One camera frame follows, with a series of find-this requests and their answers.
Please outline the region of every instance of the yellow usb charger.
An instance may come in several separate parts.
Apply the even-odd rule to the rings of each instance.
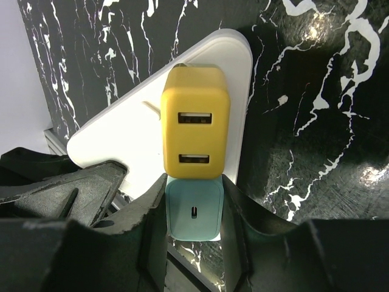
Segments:
[[[164,166],[173,178],[213,179],[224,170],[230,98],[222,70],[173,68],[161,98]]]

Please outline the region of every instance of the black marble surface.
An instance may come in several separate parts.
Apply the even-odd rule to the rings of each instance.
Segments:
[[[219,28],[254,67],[238,186],[277,215],[389,217],[389,3],[384,0],[19,0],[64,143]],[[220,244],[174,242],[223,290]]]

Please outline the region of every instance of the usb charger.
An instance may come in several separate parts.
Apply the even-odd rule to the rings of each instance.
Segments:
[[[221,225],[230,99],[224,73],[211,66],[176,66],[161,98],[169,234],[212,240]]]
[[[164,167],[174,178],[214,179],[224,170],[230,98],[224,73],[177,66],[161,98]]]
[[[167,226],[180,241],[208,241],[220,231],[224,201],[221,176],[215,179],[176,179],[165,189]]]

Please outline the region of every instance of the light blue charger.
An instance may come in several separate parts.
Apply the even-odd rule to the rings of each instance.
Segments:
[[[215,179],[168,176],[165,194],[168,231],[174,239],[202,242],[219,234],[224,201],[221,176]]]

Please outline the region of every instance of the white background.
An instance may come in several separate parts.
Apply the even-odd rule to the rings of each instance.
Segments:
[[[15,148],[49,153],[52,127],[17,0],[0,9],[0,155]]]

